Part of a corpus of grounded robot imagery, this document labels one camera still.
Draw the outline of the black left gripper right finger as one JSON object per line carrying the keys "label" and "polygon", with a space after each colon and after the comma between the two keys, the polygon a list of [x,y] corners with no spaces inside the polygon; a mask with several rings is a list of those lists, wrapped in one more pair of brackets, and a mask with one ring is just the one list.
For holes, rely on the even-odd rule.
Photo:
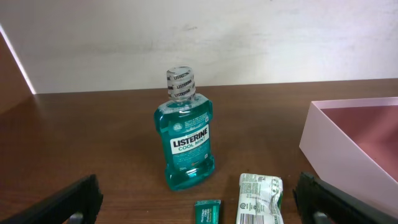
{"label": "black left gripper right finger", "polygon": [[308,172],[300,174],[293,193],[301,221],[305,224],[397,224],[397,218]]}

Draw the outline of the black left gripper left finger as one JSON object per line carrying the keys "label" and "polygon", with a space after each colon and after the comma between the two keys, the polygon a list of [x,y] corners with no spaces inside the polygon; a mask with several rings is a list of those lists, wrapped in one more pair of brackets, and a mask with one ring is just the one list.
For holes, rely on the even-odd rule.
{"label": "black left gripper left finger", "polygon": [[102,202],[97,176],[91,174],[1,223],[95,223]]}

